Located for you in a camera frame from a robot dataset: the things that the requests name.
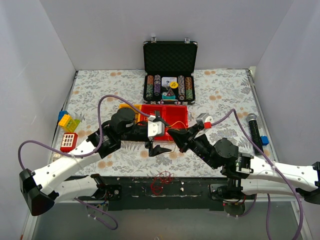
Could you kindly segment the red plastic bin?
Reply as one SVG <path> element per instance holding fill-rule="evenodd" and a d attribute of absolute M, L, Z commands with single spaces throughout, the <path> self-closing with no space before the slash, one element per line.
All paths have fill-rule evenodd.
<path fill-rule="evenodd" d="M 187 129 L 188 124 L 188 108 L 187 106 L 167 105 L 164 108 L 164 120 L 168 123 L 169 128 L 165 129 L 165 135 L 168 141 L 172 141 L 172 137 L 167 133 L 168 129 Z"/>
<path fill-rule="evenodd" d="M 152 105 L 152 104 L 143 104 L 141 106 L 141 111 L 149 115 L 155 115 L 155 112 L 158 111 L 159 115 L 164 119 L 165 116 L 165 107 L 163 105 Z M 156 136 L 156 141 L 168 141 L 168 137 L 164 134 L 163 136 Z"/>

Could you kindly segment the yellow plastic bin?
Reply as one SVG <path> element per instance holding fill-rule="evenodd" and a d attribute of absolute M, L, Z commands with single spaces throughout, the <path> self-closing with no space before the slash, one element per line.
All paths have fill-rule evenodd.
<path fill-rule="evenodd" d="M 135 113 L 134 121 L 137 123 L 137 122 L 140 121 L 141 114 L 140 114 L 136 109 L 138 109 L 138 110 L 141 111 L 141 110 L 142 110 L 142 105 L 141 105 L 141 104 L 134 104 L 133 106 L 134 106 L 134 107 L 131 107 L 131 106 L 128 105 L 128 104 L 122 103 L 122 104 L 120 104 L 120 105 L 118 106 L 118 108 L 119 108 L 119 109 L 121 109 L 121 108 L 129 108 L 129 109 L 133 110 L 134 113 Z"/>

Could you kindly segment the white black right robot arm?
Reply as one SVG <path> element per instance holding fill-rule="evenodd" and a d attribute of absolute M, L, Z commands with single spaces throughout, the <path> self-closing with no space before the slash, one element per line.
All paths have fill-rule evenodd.
<path fill-rule="evenodd" d="M 168 134 L 180 152 L 191 150 L 212 169 L 221 169 L 228 184 L 218 187 L 215 196 L 237 199 L 241 195 L 297 195 L 306 202 L 320 203 L 320 164 L 309 166 L 268 163 L 266 159 L 240 152 L 227 138 L 210 144 L 205 133 L 210 122 L 196 123 L 187 129 L 169 128 Z"/>

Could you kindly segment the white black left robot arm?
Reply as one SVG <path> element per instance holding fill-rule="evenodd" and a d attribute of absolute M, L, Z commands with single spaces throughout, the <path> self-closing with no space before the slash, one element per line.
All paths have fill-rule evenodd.
<path fill-rule="evenodd" d="M 147 121 L 137 125 L 134 110 L 120 108 L 69 153 L 60 151 L 61 157 L 56 161 L 36 170 L 23 166 L 19 173 L 20 191 L 31 215 L 42 215 L 54 204 L 77 197 L 103 199 L 109 190 L 99 174 L 78 180 L 68 178 L 119 150 L 122 140 L 145 142 L 151 157 L 167 153 L 169 149 L 153 145 L 154 138 L 163 136 L 166 127 L 168 123 L 158 112 L 147 115 Z"/>

